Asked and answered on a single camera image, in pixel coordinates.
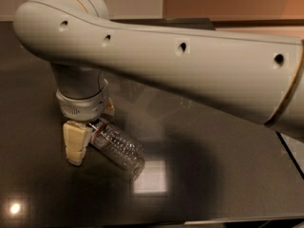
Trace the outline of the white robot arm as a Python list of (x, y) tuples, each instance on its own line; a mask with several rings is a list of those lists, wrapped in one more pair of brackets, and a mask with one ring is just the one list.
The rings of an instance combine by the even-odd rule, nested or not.
[(297, 37), (115, 23), (104, 0), (29, 0), (13, 28), (29, 52), (50, 62), (61, 110), (75, 122), (105, 112), (102, 73), (110, 71), (303, 138)]

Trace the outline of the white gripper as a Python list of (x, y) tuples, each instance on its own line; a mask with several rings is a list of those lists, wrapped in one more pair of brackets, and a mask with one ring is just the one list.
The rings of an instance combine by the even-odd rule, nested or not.
[(96, 95), (86, 99), (71, 99), (60, 91), (56, 92), (56, 97), (63, 115), (73, 120), (63, 125), (66, 158), (71, 164), (80, 166), (86, 155), (92, 129), (78, 122), (94, 122), (103, 113), (109, 116), (115, 115), (113, 101), (109, 99), (108, 82), (102, 80), (102, 89)]

